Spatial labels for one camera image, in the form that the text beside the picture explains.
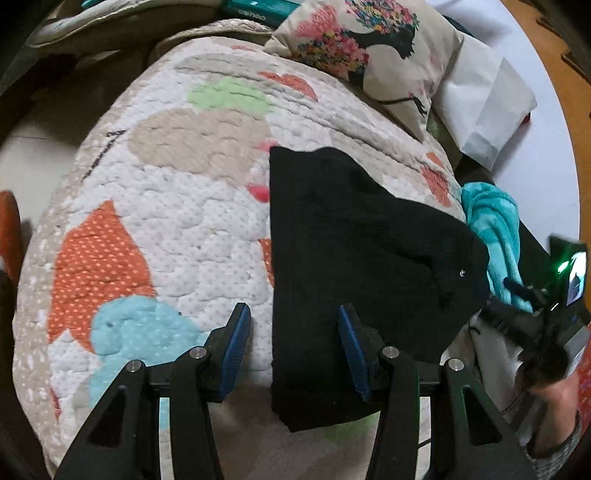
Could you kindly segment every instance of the white paper bag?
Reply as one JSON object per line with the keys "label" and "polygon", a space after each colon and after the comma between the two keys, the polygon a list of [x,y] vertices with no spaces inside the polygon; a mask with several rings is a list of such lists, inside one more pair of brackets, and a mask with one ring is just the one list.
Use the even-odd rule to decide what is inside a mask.
{"label": "white paper bag", "polygon": [[536,106],[534,92],[501,55],[464,35],[433,108],[462,153],[490,170],[501,148]]}

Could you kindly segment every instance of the folded black fabric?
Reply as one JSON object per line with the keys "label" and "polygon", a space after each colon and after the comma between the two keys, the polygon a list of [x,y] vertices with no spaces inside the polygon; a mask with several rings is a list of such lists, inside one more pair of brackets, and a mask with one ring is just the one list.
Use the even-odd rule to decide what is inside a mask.
{"label": "folded black fabric", "polygon": [[438,363],[486,301],[488,251],[464,223],[392,196],[339,150],[270,153],[272,409],[292,432],[356,420],[379,406],[353,388],[339,306]]}

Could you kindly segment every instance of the teal blanket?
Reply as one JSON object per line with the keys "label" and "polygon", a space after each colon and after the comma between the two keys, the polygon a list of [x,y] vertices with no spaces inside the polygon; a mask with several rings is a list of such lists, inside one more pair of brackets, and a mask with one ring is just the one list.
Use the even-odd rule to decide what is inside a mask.
{"label": "teal blanket", "polygon": [[488,247],[488,281],[491,292],[505,303],[531,312],[529,302],[503,286],[505,277],[518,283],[519,213],[515,200],[501,189],[476,181],[462,187],[462,208],[470,229]]}

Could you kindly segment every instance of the wooden floor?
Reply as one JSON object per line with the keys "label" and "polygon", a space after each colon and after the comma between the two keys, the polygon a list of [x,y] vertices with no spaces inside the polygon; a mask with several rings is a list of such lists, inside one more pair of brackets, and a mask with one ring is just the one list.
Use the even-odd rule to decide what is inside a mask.
{"label": "wooden floor", "polygon": [[[580,239],[591,245],[591,85],[569,67],[560,55],[566,43],[538,25],[538,11],[519,0],[502,0],[519,22],[542,59],[564,111],[577,163],[580,200]],[[587,304],[591,305],[591,288]]]}

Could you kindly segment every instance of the gray sleeve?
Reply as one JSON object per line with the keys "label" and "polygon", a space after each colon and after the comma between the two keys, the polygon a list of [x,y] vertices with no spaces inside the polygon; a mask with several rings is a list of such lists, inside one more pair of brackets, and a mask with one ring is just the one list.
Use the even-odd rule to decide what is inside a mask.
{"label": "gray sleeve", "polygon": [[524,447],[525,454],[534,467],[535,477],[537,480],[550,480],[558,473],[558,471],[566,463],[566,460],[569,459],[570,454],[573,453],[574,448],[579,443],[582,427],[583,424],[581,422],[581,416],[577,412],[577,424],[573,430],[573,433],[571,433],[569,438],[557,446],[556,449],[546,457],[533,458],[527,451],[527,447]]}

